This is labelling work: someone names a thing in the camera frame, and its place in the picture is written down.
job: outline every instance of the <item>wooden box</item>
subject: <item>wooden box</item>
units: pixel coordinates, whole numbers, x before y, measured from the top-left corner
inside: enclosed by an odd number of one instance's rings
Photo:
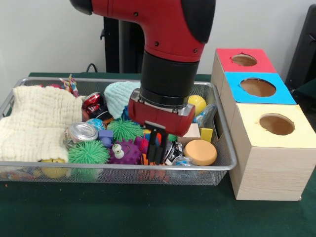
[[[225,73],[220,97],[229,129],[236,102],[296,105],[277,73]]]
[[[300,199],[316,164],[316,134],[298,105],[238,103],[231,135],[236,199]]]
[[[217,87],[220,95],[225,73],[239,72],[276,73],[276,70],[262,49],[216,49],[211,82]]]

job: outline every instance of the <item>cream knit blanket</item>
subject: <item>cream knit blanket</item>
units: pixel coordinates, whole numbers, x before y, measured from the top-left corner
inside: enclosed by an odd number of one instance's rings
[[[50,86],[19,86],[13,94],[11,115],[0,120],[0,160],[67,162],[63,132],[82,120],[82,99]]]

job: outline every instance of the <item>yellow toy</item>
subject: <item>yellow toy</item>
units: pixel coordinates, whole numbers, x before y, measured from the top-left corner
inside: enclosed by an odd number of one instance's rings
[[[196,114],[195,116],[199,115],[202,113],[202,111],[206,107],[206,101],[203,99],[203,97],[199,95],[191,95],[188,100],[189,104],[195,105],[196,107]]]
[[[201,140],[211,142],[212,135],[213,135],[213,129],[211,128],[200,128],[199,132],[201,134]]]
[[[65,163],[63,159],[42,159],[41,162]],[[66,175],[67,168],[61,167],[42,167],[41,171],[44,175],[51,179],[58,179]]]

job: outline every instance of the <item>metal basket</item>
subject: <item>metal basket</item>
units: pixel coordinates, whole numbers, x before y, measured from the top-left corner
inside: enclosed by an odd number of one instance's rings
[[[49,85],[58,78],[25,78],[20,85]],[[81,95],[103,92],[110,83],[125,80],[76,79]],[[226,172],[236,165],[236,155],[216,87],[209,82],[195,82],[191,95],[202,96],[208,104],[216,104],[217,112],[208,118],[206,127],[213,128],[211,143],[217,149],[217,160],[210,166],[72,164],[0,161],[0,181],[86,182],[124,184],[218,185]],[[0,108],[0,119],[8,116],[14,103],[11,92]]]

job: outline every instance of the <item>purple spiky toy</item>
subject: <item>purple spiky toy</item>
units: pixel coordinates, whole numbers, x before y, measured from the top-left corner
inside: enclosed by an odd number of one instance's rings
[[[122,142],[116,141],[110,150],[110,159],[108,164],[140,164],[142,153],[139,150],[142,144],[142,138],[136,137],[132,140]]]

